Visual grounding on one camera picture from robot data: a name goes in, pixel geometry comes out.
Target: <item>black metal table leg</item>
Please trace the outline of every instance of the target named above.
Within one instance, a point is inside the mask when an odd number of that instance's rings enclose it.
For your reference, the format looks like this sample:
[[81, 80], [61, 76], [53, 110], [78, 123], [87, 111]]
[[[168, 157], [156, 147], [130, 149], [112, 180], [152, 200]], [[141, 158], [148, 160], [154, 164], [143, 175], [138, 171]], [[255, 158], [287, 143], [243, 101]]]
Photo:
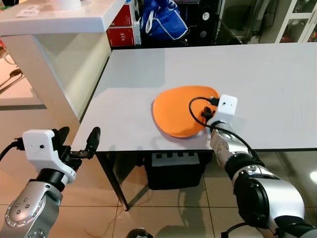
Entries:
[[115, 194], [117, 195], [123, 209], [125, 211], [128, 211], [129, 205], [128, 205], [127, 201], [125, 200], [123, 192], [120, 188], [120, 184], [119, 184], [119, 182], [118, 182], [118, 180], [113, 172], [113, 168], [110, 165], [110, 162], [108, 161], [106, 155], [104, 153], [96, 153], [96, 156], [97, 156], [98, 161], [99, 161], [101, 167], [103, 168], [107, 178], [109, 179], [111, 186], [112, 186]]

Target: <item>white shelf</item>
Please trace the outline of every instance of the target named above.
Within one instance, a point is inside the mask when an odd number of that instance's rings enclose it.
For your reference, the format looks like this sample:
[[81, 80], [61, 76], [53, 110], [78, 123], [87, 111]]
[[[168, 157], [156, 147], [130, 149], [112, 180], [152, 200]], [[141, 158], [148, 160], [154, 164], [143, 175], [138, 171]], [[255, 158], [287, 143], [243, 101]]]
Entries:
[[[0, 36], [51, 33], [105, 32], [125, 0], [82, 0], [82, 7], [54, 11], [48, 0], [28, 0], [0, 14]], [[41, 8], [37, 16], [16, 17], [30, 5]]]
[[[15, 65], [8, 64], [3, 58], [0, 59], [0, 84], [9, 78], [9, 74], [17, 69]], [[19, 76], [15, 76], [10, 79], [1, 88], [12, 83], [18, 79]], [[22, 105], [43, 105], [43, 102], [34, 94], [32, 86], [29, 81], [24, 78], [10, 88], [0, 94], [0, 106], [22, 106]]]

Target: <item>orange plastic plate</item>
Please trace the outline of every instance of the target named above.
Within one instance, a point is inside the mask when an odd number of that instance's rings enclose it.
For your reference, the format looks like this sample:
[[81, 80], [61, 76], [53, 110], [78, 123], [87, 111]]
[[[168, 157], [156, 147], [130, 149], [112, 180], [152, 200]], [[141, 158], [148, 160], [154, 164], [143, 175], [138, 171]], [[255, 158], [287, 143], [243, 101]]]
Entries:
[[[219, 97], [218, 93], [206, 86], [185, 86], [173, 88], [162, 92], [154, 100], [153, 114], [157, 125], [166, 134], [174, 137], [189, 137], [204, 129], [204, 126], [197, 123], [189, 113], [189, 102], [195, 97], [210, 96]], [[201, 121], [201, 116], [205, 107], [215, 110], [205, 100], [196, 100], [192, 103], [194, 115]]]

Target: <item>black cable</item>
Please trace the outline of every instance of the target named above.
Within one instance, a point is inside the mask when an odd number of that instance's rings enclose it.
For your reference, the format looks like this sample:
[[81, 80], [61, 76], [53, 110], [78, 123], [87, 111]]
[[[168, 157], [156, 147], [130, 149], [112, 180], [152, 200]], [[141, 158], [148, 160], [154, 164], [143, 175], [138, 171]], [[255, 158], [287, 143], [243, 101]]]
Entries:
[[248, 223], [242, 222], [242, 223], [239, 223], [239, 224], [236, 224], [236, 225], [230, 227], [226, 232], [221, 233], [221, 238], [228, 238], [230, 232], [232, 232], [234, 229], [237, 229], [237, 228], [243, 227], [243, 226], [248, 226]]
[[238, 136], [236, 133], [230, 131], [230, 130], [226, 130], [226, 129], [222, 129], [222, 128], [219, 128], [219, 127], [216, 127], [216, 126], [213, 126], [213, 125], [208, 125], [206, 123], [203, 123], [202, 121], [200, 121], [193, 113], [192, 111], [192, 103], [195, 101], [195, 100], [198, 100], [198, 99], [203, 99], [203, 100], [206, 100], [208, 102], [210, 102], [212, 105], [212, 99], [210, 98], [205, 98], [205, 97], [196, 97], [196, 98], [193, 98], [190, 102], [189, 102], [189, 112], [190, 114], [192, 115], [192, 117], [195, 119], [196, 122], [198, 122], [200, 125], [203, 125], [205, 127], [208, 127], [210, 129], [216, 129], [216, 130], [219, 130], [219, 131], [223, 131], [223, 132], [226, 132], [230, 135], [233, 135], [234, 137], [236, 137], [238, 140], [240, 140], [247, 148], [248, 150], [251, 152], [251, 154], [253, 156], [255, 156], [257, 159], [259, 159], [259, 156], [257, 155], [257, 153], [251, 148], [251, 146], [244, 140], [242, 139], [240, 136]]
[[5, 156], [6, 153], [8, 153], [8, 151], [10, 149], [12, 149], [13, 147], [18, 146], [18, 142], [17, 141], [13, 141], [11, 144], [9, 144], [0, 154], [0, 161], [2, 160], [2, 158]]

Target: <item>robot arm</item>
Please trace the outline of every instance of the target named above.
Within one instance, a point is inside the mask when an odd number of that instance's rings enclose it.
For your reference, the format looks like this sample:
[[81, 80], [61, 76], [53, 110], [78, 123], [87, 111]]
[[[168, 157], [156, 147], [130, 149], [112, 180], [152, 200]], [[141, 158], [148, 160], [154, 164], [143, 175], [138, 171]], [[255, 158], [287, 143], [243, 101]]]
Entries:
[[239, 215], [263, 237], [313, 238], [317, 230], [304, 221], [304, 203], [296, 188], [268, 171], [231, 128], [237, 99], [222, 95], [210, 114], [210, 146], [232, 180]]
[[18, 139], [27, 159], [39, 175], [31, 179], [5, 214], [1, 238], [46, 238], [54, 225], [63, 198], [61, 192], [74, 182], [83, 158], [92, 158], [99, 144], [100, 128], [91, 132], [85, 150], [63, 146], [69, 133], [61, 130], [29, 130]]

